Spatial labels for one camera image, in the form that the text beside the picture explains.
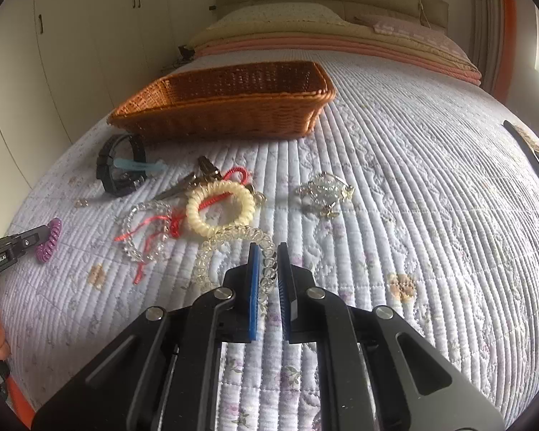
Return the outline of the black wrist watch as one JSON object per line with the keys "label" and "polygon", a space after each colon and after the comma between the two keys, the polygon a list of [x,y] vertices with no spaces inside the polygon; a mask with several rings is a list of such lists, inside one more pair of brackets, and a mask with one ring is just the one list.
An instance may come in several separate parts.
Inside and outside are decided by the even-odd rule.
{"label": "black wrist watch", "polygon": [[[119,155],[119,146],[128,146],[129,159]],[[121,198],[137,191],[146,181],[146,151],[139,135],[114,134],[99,151],[96,178],[105,192]]]}

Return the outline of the light blue plastic hair clip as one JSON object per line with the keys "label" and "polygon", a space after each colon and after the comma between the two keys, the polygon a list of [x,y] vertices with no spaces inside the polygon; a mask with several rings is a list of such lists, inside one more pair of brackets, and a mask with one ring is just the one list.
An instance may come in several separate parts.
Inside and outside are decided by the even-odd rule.
{"label": "light blue plastic hair clip", "polygon": [[112,166],[120,170],[146,172],[149,174],[162,173],[167,169],[167,165],[163,161],[136,162],[133,159],[114,159]]}

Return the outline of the small earring on bed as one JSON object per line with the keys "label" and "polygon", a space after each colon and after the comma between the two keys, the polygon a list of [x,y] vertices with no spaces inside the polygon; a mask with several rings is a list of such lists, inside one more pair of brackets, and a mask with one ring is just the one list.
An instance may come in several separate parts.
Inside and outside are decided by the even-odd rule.
{"label": "small earring on bed", "polygon": [[75,207],[76,208],[85,208],[89,206],[89,202],[87,199],[77,199],[75,201]]}

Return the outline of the red thread tassel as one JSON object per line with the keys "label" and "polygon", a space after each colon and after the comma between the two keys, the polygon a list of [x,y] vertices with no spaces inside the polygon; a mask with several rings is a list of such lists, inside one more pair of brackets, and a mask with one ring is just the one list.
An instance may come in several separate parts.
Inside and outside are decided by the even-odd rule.
{"label": "red thread tassel", "polygon": [[139,284],[145,268],[164,258],[166,243],[181,235],[186,212],[152,200],[134,204],[121,220],[119,243],[124,254],[137,265],[133,284]]}

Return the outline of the silver keys bunch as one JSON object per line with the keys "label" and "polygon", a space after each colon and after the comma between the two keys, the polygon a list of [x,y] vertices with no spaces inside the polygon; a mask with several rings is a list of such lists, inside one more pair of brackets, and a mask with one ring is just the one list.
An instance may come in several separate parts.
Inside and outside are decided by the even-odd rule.
{"label": "silver keys bunch", "polygon": [[191,172],[170,188],[153,197],[153,200],[173,199],[175,196],[190,192],[198,186],[211,183],[221,178],[220,170],[206,156],[197,158],[199,173]]}

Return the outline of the white quilted bedspread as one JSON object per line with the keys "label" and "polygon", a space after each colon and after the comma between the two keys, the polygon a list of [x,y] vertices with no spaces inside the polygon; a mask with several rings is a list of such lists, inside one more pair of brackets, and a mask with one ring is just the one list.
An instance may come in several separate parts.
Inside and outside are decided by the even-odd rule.
{"label": "white quilted bedspread", "polygon": [[[416,66],[343,52],[234,52],[194,67],[308,59],[336,98],[308,136],[292,141],[175,144],[149,149],[167,171],[130,196],[105,196],[95,162],[112,129],[97,122],[48,170],[10,230],[59,218],[52,260],[27,257],[0,275],[12,376],[44,404],[150,306],[195,297],[200,238],[183,231],[164,258],[136,265],[114,242],[136,203],[176,183],[206,156],[244,166],[266,197],[253,226],[286,242],[291,261],[361,309],[395,309],[512,422],[539,391],[539,179],[503,122],[518,118],[466,82]],[[295,194],[320,172],[354,188],[324,219]],[[89,206],[76,208],[77,199]]]}

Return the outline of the white wardrobe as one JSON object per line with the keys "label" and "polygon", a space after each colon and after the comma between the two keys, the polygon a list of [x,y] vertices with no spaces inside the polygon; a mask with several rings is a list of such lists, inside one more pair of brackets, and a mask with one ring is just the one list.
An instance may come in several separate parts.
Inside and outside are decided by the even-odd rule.
{"label": "white wardrobe", "polygon": [[4,0],[0,133],[34,186],[103,115],[158,78],[212,0]]}

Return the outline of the brown wicker basket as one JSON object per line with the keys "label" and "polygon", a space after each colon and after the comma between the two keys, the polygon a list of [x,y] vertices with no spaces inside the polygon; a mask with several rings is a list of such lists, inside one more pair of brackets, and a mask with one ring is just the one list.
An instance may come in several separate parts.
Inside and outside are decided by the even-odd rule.
{"label": "brown wicker basket", "polygon": [[135,93],[108,124],[143,141],[296,139],[336,96],[313,61],[265,61],[174,73]]}

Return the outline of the dark items on nightstand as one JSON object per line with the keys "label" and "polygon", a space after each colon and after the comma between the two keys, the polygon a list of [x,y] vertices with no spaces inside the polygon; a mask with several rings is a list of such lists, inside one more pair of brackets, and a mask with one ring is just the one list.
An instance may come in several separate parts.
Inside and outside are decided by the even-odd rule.
{"label": "dark items on nightstand", "polygon": [[195,51],[187,46],[179,46],[180,57],[183,62],[190,62],[194,58]]}

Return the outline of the folded pink yellow blankets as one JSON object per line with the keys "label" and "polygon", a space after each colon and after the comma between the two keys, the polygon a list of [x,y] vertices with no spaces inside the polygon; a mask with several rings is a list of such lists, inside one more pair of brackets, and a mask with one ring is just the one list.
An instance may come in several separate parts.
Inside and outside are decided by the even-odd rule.
{"label": "folded pink yellow blankets", "polygon": [[198,56],[238,50],[310,50],[351,52],[399,61],[478,86],[482,75],[470,61],[417,41],[376,33],[369,26],[345,22],[270,22],[205,29],[190,40]]}

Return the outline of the black flat object on bed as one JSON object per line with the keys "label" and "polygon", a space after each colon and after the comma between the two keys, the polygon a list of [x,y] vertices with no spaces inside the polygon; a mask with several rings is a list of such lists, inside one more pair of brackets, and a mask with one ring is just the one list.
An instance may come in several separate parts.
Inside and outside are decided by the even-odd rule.
{"label": "black flat object on bed", "polygon": [[513,137],[513,139],[518,144],[521,151],[524,153],[527,161],[532,166],[532,169],[536,175],[536,177],[539,178],[539,158],[534,152],[534,150],[528,145],[527,141],[521,136],[520,133],[518,133],[515,126],[512,125],[511,122],[504,121],[503,127],[509,132],[509,134]]}

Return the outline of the cream floral pillow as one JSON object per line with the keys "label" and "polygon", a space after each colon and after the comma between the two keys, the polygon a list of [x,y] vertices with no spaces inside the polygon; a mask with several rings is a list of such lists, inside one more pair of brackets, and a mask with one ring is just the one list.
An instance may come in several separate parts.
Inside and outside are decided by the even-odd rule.
{"label": "cream floral pillow", "polygon": [[323,22],[341,26],[345,21],[330,8],[313,2],[276,2],[244,6],[222,17],[211,29],[253,23]]}

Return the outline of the pink pillow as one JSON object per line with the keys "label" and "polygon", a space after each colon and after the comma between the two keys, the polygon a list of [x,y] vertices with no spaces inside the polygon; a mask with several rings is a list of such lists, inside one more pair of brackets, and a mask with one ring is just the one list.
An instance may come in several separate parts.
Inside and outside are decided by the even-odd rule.
{"label": "pink pillow", "polygon": [[420,26],[414,22],[379,15],[359,15],[353,18],[355,23],[371,27],[376,33],[400,37],[420,42],[432,48],[439,49],[451,56],[469,60],[467,54],[456,42],[444,33]]}

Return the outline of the grey orange curtain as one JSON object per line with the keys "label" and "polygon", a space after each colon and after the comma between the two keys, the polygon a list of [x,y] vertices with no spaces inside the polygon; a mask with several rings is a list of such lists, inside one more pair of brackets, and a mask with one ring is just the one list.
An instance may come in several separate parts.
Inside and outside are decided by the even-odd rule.
{"label": "grey orange curtain", "polygon": [[506,103],[517,45],[516,0],[473,0],[469,57],[482,74],[481,88]]}

